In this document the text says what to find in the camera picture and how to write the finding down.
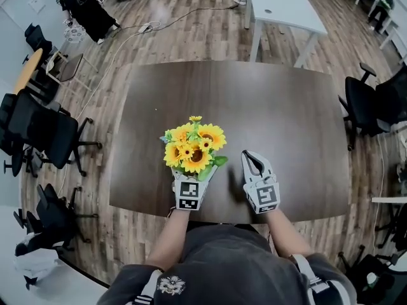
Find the gray shirt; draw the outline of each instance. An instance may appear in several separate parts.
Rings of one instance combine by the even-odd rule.
[[[307,260],[319,278],[340,281],[356,304],[351,282],[322,254]],[[156,269],[123,267],[98,305],[134,301]],[[260,234],[232,225],[204,226],[187,233],[180,263],[158,278],[154,304],[308,305],[307,290],[307,277],[290,260],[273,255]]]

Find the wooden floor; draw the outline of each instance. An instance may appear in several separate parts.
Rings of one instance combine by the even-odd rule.
[[[331,74],[336,93],[342,96],[345,78],[360,77],[360,61],[376,69],[377,79],[369,80],[372,85],[375,85],[376,80],[382,82],[390,77],[397,67],[399,56],[391,44],[384,52],[379,50],[384,37],[369,30],[366,12],[360,5],[355,8],[354,0],[310,2],[329,35],[319,39],[315,51],[305,63],[306,69]],[[122,3],[106,0],[107,11],[118,19],[122,27],[142,25],[152,20],[158,20],[164,26],[197,7],[223,8],[231,5],[232,0],[128,0]],[[234,10],[202,10],[189,14],[164,30],[132,37],[117,53],[112,68],[101,83],[116,50],[128,37],[137,33],[137,28],[124,29],[100,46],[89,39],[80,45],[67,44],[65,51],[68,54],[83,51],[100,69],[99,74],[94,75],[91,69],[81,68],[81,79],[93,89],[99,83],[100,86],[90,101],[91,94],[77,86],[73,88],[79,92],[78,96],[61,89],[57,100],[73,116],[78,116],[89,101],[79,122],[88,116],[95,120],[95,124],[87,126],[83,137],[101,141],[104,148],[98,151],[89,147],[83,151],[83,168],[88,172],[86,178],[79,175],[74,165],[68,166],[67,170],[45,165],[38,179],[23,173],[22,204],[24,209],[34,211],[38,202],[36,185],[52,183],[58,191],[65,174],[61,196],[69,196],[73,187],[82,186],[83,192],[76,198],[78,212],[97,212],[100,219],[80,219],[81,229],[86,237],[92,239],[92,244],[74,241],[76,249],[67,257],[75,265],[111,283],[124,264],[141,263],[145,259],[164,223],[163,218],[109,206],[111,146],[117,119],[120,118],[124,97],[132,80],[132,68],[141,64],[180,60],[248,61],[252,30],[245,30],[243,24],[243,7]],[[261,36],[258,61],[292,66],[307,37],[308,34],[302,30],[266,25]],[[396,181],[395,165],[401,158],[405,158],[405,151],[400,148],[396,135],[381,136],[380,143],[385,154],[382,195],[392,196],[397,189],[397,186],[391,184]],[[340,250],[351,261],[361,243],[372,252],[377,207],[370,203],[370,198],[380,194],[382,185],[382,161],[376,137],[357,139],[355,151],[349,154],[349,158],[352,187],[347,213],[335,218],[296,223],[298,230],[315,250],[326,254],[338,265],[336,255]],[[387,216],[387,209],[382,207],[378,213],[378,222],[386,222]],[[265,227],[258,228],[267,235]],[[376,249],[376,252],[391,254],[393,244],[389,243],[383,250]]]

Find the dark wooden table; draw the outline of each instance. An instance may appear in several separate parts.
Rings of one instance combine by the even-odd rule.
[[[178,62],[136,68],[113,142],[110,205],[166,216],[175,204],[159,137],[202,115],[219,125],[229,162],[219,168],[199,212],[209,222],[261,222],[243,191],[240,153],[270,160],[281,209],[292,221],[344,214],[348,151],[331,76],[282,65]]]

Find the white table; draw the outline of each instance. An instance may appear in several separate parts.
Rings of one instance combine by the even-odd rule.
[[[328,32],[312,8],[308,0],[247,0],[245,25],[250,27],[251,11],[254,13],[254,34],[250,62],[255,62],[259,48],[261,30],[264,22],[287,25],[310,31],[311,35],[300,53],[294,67],[303,66],[305,58],[310,53],[319,35],[327,35]]]

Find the sunflower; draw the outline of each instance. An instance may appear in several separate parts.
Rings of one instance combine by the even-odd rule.
[[[201,170],[204,170],[212,156],[207,151],[202,151],[199,148],[194,149],[191,159],[186,159],[181,164],[181,167],[185,168],[185,172],[196,172],[199,174]]]
[[[173,142],[169,142],[165,146],[165,157],[164,160],[167,162],[167,166],[177,167],[180,163],[179,146]]]
[[[199,115],[199,116],[190,116],[190,121],[192,121],[192,122],[198,122],[200,120],[202,120],[201,115]]]
[[[179,159],[181,160],[186,160],[186,159],[191,159],[192,154],[193,154],[193,147],[189,143],[185,144],[177,144],[179,146]]]
[[[211,139],[212,148],[215,150],[219,150],[226,144],[226,137],[223,134],[223,130],[217,125],[200,125],[198,134],[201,138]]]
[[[193,131],[193,125],[191,123],[186,123],[183,126],[178,126],[176,129],[171,130],[172,140],[174,142],[186,142],[187,133]]]
[[[202,138],[201,142],[199,143],[199,148],[202,151],[209,151],[210,148],[212,148],[212,141],[210,138]]]

